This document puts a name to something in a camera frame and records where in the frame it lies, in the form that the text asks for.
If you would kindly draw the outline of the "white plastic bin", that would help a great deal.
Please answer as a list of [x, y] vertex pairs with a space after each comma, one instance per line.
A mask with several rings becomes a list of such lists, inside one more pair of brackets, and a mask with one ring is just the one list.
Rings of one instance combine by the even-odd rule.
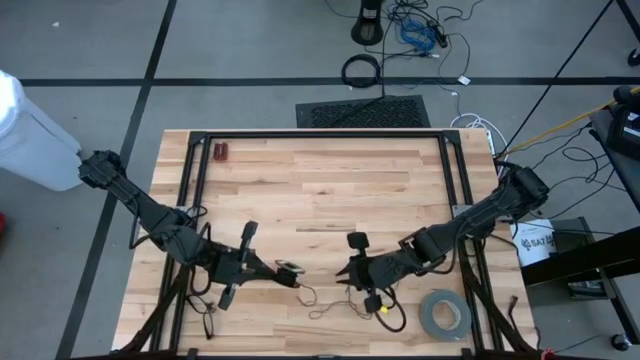
[[0, 168], [53, 191], [81, 184], [81, 145], [0, 70]]

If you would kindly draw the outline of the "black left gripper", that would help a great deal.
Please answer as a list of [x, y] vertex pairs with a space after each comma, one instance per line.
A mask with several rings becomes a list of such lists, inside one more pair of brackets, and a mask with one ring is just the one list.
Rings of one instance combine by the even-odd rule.
[[[258, 223], [248, 221], [241, 234], [239, 248], [233, 248], [220, 242], [209, 240], [209, 258], [207, 267], [208, 285], [224, 285], [220, 293], [218, 307], [227, 310], [234, 298], [236, 287], [241, 284], [240, 278], [245, 275], [243, 266], [247, 263], [250, 243], [258, 228]], [[258, 277], [264, 281], [271, 281], [284, 287], [294, 288], [295, 277], [280, 274], [278, 268], [272, 268], [263, 261], [258, 261]]]

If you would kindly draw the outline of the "grey duct tape roll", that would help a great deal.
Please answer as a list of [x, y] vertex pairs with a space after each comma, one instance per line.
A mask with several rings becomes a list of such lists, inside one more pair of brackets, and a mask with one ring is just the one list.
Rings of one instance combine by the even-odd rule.
[[[434, 309], [438, 303], [447, 304], [454, 314], [454, 323], [449, 328], [443, 328], [436, 322]], [[465, 299], [456, 292], [444, 289], [434, 290], [422, 299], [419, 320], [421, 327], [430, 337], [444, 342], [466, 337], [472, 325], [471, 311]]]

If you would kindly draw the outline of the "black floor stand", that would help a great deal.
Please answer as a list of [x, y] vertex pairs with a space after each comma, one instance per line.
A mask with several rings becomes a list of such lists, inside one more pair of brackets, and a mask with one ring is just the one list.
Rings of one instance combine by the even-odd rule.
[[361, 0], [356, 21], [351, 28], [351, 38], [357, 44], [372, 46], [378, 44], [384, 35], [381, 25], [383, 0]]

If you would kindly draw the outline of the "black electronic device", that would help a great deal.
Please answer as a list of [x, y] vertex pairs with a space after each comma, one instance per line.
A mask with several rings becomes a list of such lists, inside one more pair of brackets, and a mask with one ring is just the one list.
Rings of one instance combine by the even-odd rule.
[[640, 161], [640, 93], [634, 93], [629, 86], [620, 86], [613, 96], [607, 146]]

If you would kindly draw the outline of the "black floor mat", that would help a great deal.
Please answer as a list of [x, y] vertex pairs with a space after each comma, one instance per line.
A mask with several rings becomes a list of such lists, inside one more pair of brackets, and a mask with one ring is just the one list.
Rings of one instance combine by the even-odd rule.
[[421, 95], [295, 105], [298, 128], [430, 128]]

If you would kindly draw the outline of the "black aluminium table frame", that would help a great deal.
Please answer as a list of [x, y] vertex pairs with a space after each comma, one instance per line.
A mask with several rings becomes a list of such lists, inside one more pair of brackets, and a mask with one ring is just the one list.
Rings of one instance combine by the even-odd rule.
[[299, 289], [265, 281], [240, 287], [230, 307], [215, 313], [211, 340], [200, 315], [186, 309], [179, 353], [418, 356], [475, 346], [471, 335], [436, 340], [418, 320], [427, 294], [464, 292], [456, 261], [447, 260], [438, 275], [404, 278], [396, 287], [400, 308], [373, 319], [361, 317], [362, 294], [335, 275], [350, 256], [348, 233], [365, 232], [370, 252], [382, 254], [415, 230], [449, 220], [452, 203], [487, 197], [498, 180], [482, 132], [296, 129], [218, 132], [212, 140], [228, 144], [228, 159], [214, 161], [194, 147], [188, 195], [201, 199], [214, 239], [237, 246], [246, 222], [255, 221], [257, 254], [306, 272]]

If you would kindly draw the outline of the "black side cart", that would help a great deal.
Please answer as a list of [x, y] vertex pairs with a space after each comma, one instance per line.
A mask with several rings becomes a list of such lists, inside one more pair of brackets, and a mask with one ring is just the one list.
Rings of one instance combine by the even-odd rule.
[[[591, 124], [614, 170], [638, 212], [640, 212], [640, 161], [614, 151], [607, 146], [612, 116], [609, 107], [594, 113]], [[583, 230], [587, 245], [562, 252], [523, 268], [527, 285], [537, 285], [556, 279], [569, 283], [600, 280], [604, 292], [616, 311], [623, 332], [632, 345], [640, 346], [640, 325], [635, 322], [619, 288], [618, 277], [640, 275], [640, 226], [614, 234], [601, 241], [594, 241]]]

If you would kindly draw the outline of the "black power strip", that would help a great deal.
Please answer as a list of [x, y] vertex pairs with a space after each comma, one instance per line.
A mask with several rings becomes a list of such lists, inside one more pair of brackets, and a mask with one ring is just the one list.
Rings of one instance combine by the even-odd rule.
[[433, 31], [435, 41], [438, 43], [438, 45], [441, 48], [447, 48], [448, 47], [447, 37], [442, 31], [441, 25], [437, 22], [430, 21], [428, 24], [428, 27]]

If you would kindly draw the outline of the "clear safety glasses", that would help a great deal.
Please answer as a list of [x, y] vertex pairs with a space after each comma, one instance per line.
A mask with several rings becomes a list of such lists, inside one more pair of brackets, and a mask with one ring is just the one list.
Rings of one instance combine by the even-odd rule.
[[202, 324], [204, 329], [205, 338], [211, 340], [215, 336], [214, 332], [214, 313], [216, 312], [215, 304], [213, 302], [205, 301], [201, 296], [188, 295], [186, 297], [187, 304], [193, 311], [202, 317]]

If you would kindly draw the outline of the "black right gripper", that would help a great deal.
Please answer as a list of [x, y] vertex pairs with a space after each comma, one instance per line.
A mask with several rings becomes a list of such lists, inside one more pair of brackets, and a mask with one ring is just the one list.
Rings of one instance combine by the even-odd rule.
[[349, 233], [347, 241], [349, 247], [355, 249], [357, 254], [351, 256], [349, 263], [336, 273], [336, 277], [346, 275], [349, 279], [337, 280], [336, 283], [354, 286], [358, 291], [365, 290], [367, 292], [364, 300], [365, 310], [368, 314], [373, 314], [383, 306], [381, 296], [376, 291], [384, 291], [388, 288], [386, 276], [388, 256], [386, 254], [368, 256], [366, 249], [369, 247], [369, 241], [364, 232]]

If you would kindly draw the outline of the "white printed paper sign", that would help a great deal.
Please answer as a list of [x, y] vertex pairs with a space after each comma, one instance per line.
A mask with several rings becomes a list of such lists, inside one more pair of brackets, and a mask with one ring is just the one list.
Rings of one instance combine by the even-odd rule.
[[554, 228], [548, 219], [514, 223], [510, 230], [522, 267], [545, 260], [557, 252]]

